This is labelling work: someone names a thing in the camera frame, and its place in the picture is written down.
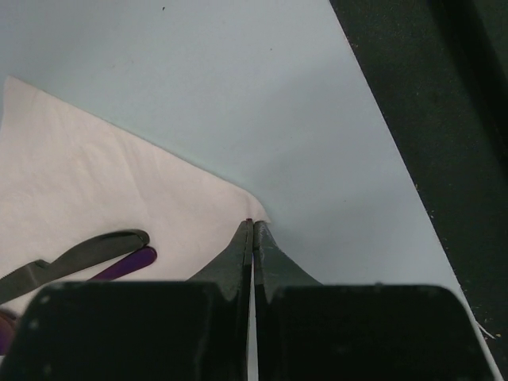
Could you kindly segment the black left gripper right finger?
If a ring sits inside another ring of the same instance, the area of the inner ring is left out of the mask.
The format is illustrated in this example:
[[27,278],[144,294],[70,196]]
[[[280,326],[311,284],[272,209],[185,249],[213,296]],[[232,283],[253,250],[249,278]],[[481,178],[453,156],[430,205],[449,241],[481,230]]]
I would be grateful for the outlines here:
[[492,380],[460,300],[425,284],[324,285],[253,227],[262,380]]

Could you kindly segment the black plastic knife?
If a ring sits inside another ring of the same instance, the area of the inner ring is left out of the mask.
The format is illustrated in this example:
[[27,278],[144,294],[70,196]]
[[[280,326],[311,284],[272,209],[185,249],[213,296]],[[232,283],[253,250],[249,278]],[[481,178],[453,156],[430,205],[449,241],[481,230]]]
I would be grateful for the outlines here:
[[46,283],[135,252],[149,243],[150,236],[144,230],[124,229],[87,239],[52,262],[32,261],[1,278],[1,304],[28,294]]

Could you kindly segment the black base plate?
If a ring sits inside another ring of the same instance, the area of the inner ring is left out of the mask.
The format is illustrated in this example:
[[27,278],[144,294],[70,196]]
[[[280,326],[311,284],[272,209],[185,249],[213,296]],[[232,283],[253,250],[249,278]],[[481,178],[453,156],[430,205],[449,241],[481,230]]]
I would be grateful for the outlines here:
[[334,1],[494,362],[507,373],[507,4]]

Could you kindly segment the white paper napkin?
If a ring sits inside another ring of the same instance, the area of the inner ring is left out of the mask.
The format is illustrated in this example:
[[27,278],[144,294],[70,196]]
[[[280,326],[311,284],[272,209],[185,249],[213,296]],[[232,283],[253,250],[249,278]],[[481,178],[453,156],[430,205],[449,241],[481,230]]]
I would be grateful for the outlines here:
[[142,229],[156,262],[128,280],[188,279],[246,219],[246,190],[13,77],[3,87],[1,273],[100,234]]

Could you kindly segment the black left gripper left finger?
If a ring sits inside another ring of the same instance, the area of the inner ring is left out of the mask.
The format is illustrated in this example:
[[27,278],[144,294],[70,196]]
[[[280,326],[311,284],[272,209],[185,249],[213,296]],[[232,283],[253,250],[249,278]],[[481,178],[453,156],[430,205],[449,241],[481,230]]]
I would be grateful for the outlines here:
[[245,380],[253,222],[186,281],[66,282],[21,317],[4,380]]

